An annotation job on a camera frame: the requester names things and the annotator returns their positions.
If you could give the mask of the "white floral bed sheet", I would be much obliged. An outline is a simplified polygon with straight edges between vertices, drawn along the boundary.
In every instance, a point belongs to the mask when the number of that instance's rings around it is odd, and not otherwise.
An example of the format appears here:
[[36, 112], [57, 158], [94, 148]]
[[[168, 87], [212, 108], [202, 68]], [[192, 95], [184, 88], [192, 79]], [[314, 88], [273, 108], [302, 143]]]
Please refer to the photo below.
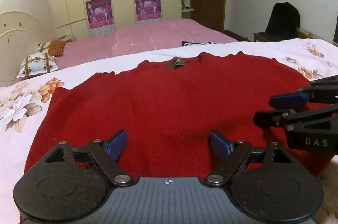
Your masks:
[[150, 50], [76, 64], [52, 73], [1, 88], [1, 223], [18, 223], [13, 188], [23, 175], [26, 158], [57, 87], [72, 89], [95, 73], [120, 73], [144, 60], [164, 62], [174, 57], [192, 58], [201, 53], [225, 57], [243, 52], [263, 56], [295, 69], [312, 81], [337, 74], [337, 46], [321, 39], [281, 42], [232, 42]]

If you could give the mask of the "cream headboard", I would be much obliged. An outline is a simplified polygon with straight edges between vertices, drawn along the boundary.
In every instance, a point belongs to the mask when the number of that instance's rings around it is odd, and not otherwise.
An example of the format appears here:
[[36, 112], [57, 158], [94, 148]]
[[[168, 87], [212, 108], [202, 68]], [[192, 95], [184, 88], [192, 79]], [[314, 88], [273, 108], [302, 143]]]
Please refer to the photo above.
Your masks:
[[36, 53], [40, 43], [52, 40], [55, 33], [21, 11], [1, 13], [0, 27], [1, 87], [8, 87], [17, 82], [22, 60]]

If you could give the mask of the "wooden chair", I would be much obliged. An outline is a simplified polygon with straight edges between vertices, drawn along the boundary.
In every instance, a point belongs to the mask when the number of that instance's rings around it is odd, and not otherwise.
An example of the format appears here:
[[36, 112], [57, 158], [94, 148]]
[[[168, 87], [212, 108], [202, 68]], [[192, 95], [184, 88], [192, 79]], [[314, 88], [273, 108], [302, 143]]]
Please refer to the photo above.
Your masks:
[[292, 34], [285, 34], [285, 35], [271, 35], [271, 34], [267, 34], [264, 32], [259, 32], [259, 33], [253, 33], [253, 38], [254, 41], [258, 41], [258, 42], [280, 42], [280, 41], [284, 41], [284, 40], [291, 40], [291, 39], [295, 39], [295, 38], [309, 38], [309, 39], [314, 39], [317, 36], [307, 30], [304, 30], [300, 27], [298, 27], [296, 29], [296, 33], [292, 33]]

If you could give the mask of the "pink bed cover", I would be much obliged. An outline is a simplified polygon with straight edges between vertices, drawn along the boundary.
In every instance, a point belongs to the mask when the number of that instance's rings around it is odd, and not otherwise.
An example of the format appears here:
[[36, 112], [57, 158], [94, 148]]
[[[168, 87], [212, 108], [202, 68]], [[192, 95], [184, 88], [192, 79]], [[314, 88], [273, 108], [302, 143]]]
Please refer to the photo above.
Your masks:
[[183, 41], [227, 44], [236, 42], [236, 39], [191, 19], [165, 19], [75, 40], [65, 45], [63, 56], [56, 58], [56, 64], [64, 69], [104, 58], [178, 48]]

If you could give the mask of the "black bag on chair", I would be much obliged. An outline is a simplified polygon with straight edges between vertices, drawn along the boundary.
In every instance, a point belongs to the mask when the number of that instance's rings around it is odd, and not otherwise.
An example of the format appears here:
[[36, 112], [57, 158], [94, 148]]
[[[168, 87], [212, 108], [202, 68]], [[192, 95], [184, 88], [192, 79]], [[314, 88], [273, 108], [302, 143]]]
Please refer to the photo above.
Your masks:
[[298, 10], [289, 2], [279, 2], [273, 7], [265, 33], [281, 36], [296, 33], [298, 27], [300, 27]]

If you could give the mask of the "purple poster lower left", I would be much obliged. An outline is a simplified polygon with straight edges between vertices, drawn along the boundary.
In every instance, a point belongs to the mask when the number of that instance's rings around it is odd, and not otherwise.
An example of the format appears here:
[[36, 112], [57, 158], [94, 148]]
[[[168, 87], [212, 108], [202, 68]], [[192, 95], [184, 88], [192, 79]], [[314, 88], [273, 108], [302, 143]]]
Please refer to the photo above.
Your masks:
[[91, 0], [85, 4], [90, 29], [113, 24], [113, 12], [110, 0]]

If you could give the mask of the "purple poster lower right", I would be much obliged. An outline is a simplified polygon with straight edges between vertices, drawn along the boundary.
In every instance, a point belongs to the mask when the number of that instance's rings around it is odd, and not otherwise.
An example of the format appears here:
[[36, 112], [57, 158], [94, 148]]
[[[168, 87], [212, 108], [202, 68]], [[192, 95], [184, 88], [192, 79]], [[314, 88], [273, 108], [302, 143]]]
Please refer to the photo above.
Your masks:
[[162, 7], [160, 0], [135, 0], [137, 21], [161, 19]]

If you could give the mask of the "orange brown pillow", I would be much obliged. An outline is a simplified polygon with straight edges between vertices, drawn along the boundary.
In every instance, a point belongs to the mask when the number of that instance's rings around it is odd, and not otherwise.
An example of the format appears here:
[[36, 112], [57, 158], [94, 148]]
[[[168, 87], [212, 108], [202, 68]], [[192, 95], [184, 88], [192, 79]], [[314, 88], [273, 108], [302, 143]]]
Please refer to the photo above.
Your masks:
[[71, 44], [73, 40], [52, 40], [51, 42], [40, 43], [37, 52], [47, 53], [53, 57], [61, 57], [64, 53], [66, 44]]

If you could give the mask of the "red knit sweater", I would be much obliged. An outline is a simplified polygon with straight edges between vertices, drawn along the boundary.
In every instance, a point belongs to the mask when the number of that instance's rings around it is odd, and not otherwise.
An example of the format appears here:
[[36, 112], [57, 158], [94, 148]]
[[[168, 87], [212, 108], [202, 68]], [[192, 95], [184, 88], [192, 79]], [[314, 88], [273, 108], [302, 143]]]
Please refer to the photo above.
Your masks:
[[[253, 121], [258, 111], [291, 110], [274, 109], [270, 98], [308, 86], [304, 76], [276, 60], [202, 53], [143, 61], [119, 74], [97, 73], [73, 89], [57, 88], [25, 173], [59, 142], [85, 146], [124, 130], [127, 139], [116, 162], [134, 182], [112, 191], [100, 222], [21, 222], [262, 223], [236, 209], [222, 189], [204, 185], [221, 164], [210, 148], [210, 133], [254, 147], [277, 142], [317, 179], [331, 153], [291, 149], [283, 127]], [[306, 103], [293, 110], [319, 108]]]

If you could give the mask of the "folded dark striped garment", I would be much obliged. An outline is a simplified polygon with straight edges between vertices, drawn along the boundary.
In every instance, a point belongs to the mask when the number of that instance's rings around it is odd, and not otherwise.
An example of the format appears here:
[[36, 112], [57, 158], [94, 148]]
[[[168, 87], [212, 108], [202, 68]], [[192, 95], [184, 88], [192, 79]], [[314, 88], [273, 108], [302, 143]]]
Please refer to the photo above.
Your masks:
[[182, 41], [181, 46], [202, 46], [202, 45], [214, 45], [214, 42], [188, 42], [188, 41]]

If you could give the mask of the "white patterned pillow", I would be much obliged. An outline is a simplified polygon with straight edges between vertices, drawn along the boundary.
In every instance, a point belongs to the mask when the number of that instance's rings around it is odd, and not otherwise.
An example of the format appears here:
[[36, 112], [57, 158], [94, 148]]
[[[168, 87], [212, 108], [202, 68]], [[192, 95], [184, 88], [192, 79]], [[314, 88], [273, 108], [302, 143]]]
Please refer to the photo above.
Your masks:
[[23, 59], [16, 78], [31, 78], [59, 70], [55, 58], [47, 53], [34, 53]]

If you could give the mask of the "purple poster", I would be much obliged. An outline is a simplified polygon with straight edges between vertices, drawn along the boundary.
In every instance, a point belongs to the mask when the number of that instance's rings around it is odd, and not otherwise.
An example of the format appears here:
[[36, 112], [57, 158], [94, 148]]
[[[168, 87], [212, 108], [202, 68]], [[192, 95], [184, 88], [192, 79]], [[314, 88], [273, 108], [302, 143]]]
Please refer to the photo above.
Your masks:
[[137, 21], [161, 19], [162, 7], [160, 0], [135, 0]]
[[110, 0], [91, 0], [85, 4], [90, 29], [113, 24], [113, 12]]

